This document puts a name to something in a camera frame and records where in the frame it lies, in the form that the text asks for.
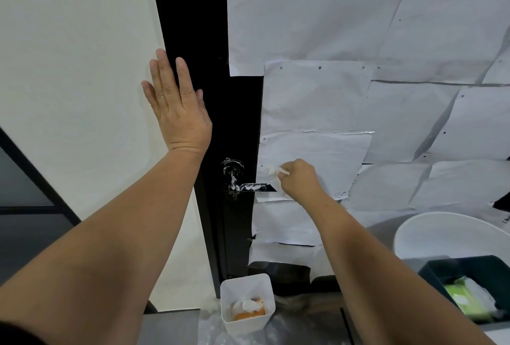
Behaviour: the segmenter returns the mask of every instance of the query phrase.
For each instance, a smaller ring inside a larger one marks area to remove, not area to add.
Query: white bowl
[[[232,305],[239,300],[262,298],[264,315],[233,321]],[[220,286],[221,319],[231,336],[264,329],[276,309],[271,279],[267,274],[236,277]]]
[[[459,213],[421,213],[397,230],[393,251],[401,259],[495,255],[510,266],[510,234]]]

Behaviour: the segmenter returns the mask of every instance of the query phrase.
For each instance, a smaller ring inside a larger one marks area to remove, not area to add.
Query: white plastic container
[[[258,299],[264,302],[264,315],[233,321],[232,305],[240,299]],[[223,281],[220,286],[221,318],[231,336],[239,336],[264,329],[274,313],[273,288],[267,274],[237,277]]]

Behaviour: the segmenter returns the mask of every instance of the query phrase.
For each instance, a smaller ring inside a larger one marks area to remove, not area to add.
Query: left hand
[[[176,58],[179,87],[163,49],[149,62],[152,84],[142,82],[143,92],[158,119],[168,150],[186,150],[203,157],[211,142],[213,124],[203,102],[203,91],[193,90],[188,66]]]

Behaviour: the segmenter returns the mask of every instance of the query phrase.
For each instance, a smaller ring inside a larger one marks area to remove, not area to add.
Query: square container
[[[496,307],[504,311],[500,318],[493,322],[486,320],[473,321],[488,330],[490,326],[510,322],[510,268],[494,255],[473,256],[469,258],[431,260],[418,272],[431,286],[439,291],[451,303],[455,303],[444,285],[450,284],[460,277],[469,277],[485,288],[496,300]]]
[[[264,302],[264,315],[233,321],[232,306],[240,299],[258,299]],[[221,318],[231,336],[238,336],[264,329],[274,313],[273,288],[267,274],[237,277],[223,281],[220,286]]]

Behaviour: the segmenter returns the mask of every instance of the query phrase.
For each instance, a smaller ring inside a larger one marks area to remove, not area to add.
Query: hand
[[[317,179],[315,168],[308,162],[298,158],[296,161],[285,162],[282,169],[290,173],[278,173],[282,189],[302,206],[309,199],[314,200],[325,194]]]
[[[179,86],[163,49],[149,62],[152,83],[142,82],[143,92],[158,119],[168,150],[186,150],[203,157],[211,142],[213,124],[203,102],[203,91],[193,90],[188,66],[176,58]]]

